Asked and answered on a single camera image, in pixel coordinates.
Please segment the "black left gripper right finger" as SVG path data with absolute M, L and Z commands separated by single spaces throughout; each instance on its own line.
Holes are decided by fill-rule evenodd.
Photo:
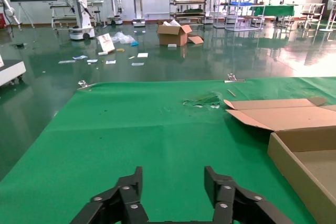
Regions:
M 216 173 L 211 166 L 204 167 L 204 186 L 214 208 L 213 223 L 292 223 L 264 196 Z

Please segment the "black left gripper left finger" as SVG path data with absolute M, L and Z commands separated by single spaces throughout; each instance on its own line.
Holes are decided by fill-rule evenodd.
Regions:
M 133 174 L 120 177 L 114 187 L 93 196 L 71 223 L 148 223 L 140 202 L 142 173 L 138 166 Z

